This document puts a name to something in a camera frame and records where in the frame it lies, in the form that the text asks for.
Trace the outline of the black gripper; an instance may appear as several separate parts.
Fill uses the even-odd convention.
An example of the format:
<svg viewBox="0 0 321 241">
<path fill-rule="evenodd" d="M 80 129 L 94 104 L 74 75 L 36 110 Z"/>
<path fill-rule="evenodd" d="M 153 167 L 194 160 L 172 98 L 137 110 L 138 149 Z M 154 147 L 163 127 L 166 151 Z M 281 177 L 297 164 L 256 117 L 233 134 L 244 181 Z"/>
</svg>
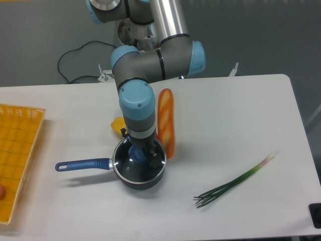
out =
<svg viewBox="0 0 321 241">
<path fill-rule="evenodd" d="M 145 150 L 145 154 L 148 157 L 151 167 L 156 169 L 161 165 L 161 153 L 154 144 L 156 140 L 155 128 L 150 128 L 143 132 L 136 132 L 128 128 L 122 128 L 120 131 L 124 138 L 130 138 L 130 141 L 134 146 Z"/>
</svg>

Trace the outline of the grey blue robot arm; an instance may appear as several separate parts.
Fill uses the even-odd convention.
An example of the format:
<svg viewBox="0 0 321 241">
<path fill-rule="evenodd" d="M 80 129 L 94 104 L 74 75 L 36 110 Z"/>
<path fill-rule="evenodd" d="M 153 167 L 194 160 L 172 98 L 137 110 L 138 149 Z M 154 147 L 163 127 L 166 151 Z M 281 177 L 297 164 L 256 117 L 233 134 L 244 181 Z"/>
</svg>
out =
<svg viewBox="0 0 321 241">
<path fill-rule="evenodd" d="M 152 167 L 158 167 L 162 159 L 154 146 L 155 95 L 151 84 L 203 71 L 204 48 L 190 38 L 181 1 L 87 1 L 87 7 L 100 23 L 130 18 L 155 25 L 159 46 L 144 52 L 135 46 L 120 46 L 111 54 L 111 69 L 130 140 L 143 149 Z"/>
</svg>

